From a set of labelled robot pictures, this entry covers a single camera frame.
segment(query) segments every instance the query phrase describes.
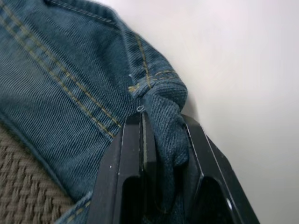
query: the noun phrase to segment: folded denim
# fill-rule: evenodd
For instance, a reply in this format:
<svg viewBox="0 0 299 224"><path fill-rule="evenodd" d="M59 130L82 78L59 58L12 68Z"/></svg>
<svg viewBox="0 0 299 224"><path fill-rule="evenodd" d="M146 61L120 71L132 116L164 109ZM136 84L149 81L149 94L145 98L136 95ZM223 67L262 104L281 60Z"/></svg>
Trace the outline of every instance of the folded denim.
<svg viewBox="0 0 299 224"><path fill-rule="evenodd" d="M100 160L141 105L163 190L144 223L183 223L174 168L188 160L186 97L168 61L111 9L84 0L0 0L0 120L77 202L57 223L85 222Z"/></svg>

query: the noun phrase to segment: brown woven fabric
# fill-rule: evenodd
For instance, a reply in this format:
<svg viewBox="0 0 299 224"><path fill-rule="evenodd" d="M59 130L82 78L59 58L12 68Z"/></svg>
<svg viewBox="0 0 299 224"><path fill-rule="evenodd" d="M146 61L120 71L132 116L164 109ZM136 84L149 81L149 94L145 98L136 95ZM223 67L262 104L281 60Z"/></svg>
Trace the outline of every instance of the brown woven fabric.
<svg viewBox="0 0 299 224"><path fill-rule="evenodd" d="M71 205L28 150L0 125L0 223L53 223Z"/></svg>

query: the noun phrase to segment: jeans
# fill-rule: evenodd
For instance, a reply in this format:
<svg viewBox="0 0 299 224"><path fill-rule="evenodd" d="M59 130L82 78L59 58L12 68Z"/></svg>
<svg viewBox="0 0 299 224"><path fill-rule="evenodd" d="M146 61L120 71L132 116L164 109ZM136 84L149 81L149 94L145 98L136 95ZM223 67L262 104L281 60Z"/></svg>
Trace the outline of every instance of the jeans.
<svg viewBox="0 0 299 224"><path fill-rule="evenodd" d="M0 120L77 203L57 223L84 223L100 160L140 106L154 129L163 191L144 222L183 223L174 168L188 160L186 97L168 61L111 9L0 0Z"/></svg>

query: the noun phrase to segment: white background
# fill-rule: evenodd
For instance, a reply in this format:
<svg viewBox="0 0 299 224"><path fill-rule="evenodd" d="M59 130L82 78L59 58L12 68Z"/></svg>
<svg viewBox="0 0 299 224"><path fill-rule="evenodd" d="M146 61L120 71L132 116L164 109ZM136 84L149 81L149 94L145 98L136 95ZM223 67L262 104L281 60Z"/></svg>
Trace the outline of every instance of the white background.
<svg viewBox="0 0 299 224"><path fill-rule="evenodd" d="M299 1L96 1L173 65L260 222L299 223Z"/></svg>

